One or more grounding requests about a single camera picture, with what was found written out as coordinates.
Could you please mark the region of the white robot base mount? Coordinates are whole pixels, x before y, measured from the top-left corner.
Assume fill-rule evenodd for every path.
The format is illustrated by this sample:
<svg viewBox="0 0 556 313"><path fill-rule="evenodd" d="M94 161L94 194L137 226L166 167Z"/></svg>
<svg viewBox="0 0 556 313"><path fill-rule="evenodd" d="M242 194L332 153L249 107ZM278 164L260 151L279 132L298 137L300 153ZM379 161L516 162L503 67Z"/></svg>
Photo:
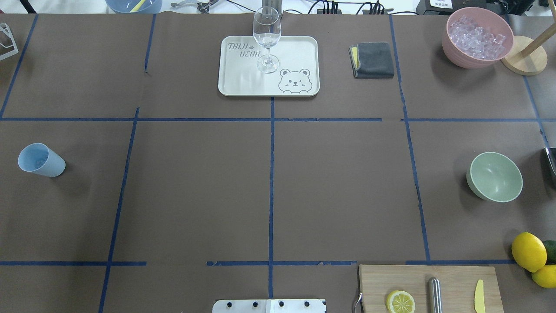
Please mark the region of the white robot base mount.
<svg viewBox="0 0 556 313"><path fill-rule="evenodd" d="M250 299L218 300L213 313L325 313L325 300L321 299Z"/></svg>

